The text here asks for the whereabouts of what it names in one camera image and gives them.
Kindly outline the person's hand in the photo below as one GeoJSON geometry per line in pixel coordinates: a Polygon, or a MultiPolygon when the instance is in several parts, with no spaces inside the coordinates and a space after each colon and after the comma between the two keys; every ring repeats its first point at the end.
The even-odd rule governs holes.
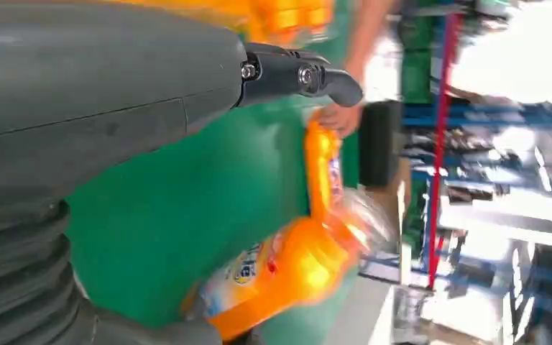
{"type": "Polygon", "coordinates": [[[329,104],[318,113],[318,122],[321,126],[335,131],[341,139],[353,134],[359,127],[362,116],[362,105],[343,107],[329,104]]]}

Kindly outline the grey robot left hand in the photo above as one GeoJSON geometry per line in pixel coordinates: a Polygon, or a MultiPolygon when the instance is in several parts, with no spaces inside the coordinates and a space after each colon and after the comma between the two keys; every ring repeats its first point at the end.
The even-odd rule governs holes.
{"type": "Polygon", "coordinates": [[[118,1],[0,1],[0,344],[220,344],[205,321],[147,328],[75,282],[77,185],[289,95],[351,107],[359,84],[312,52],[118,1]]]}

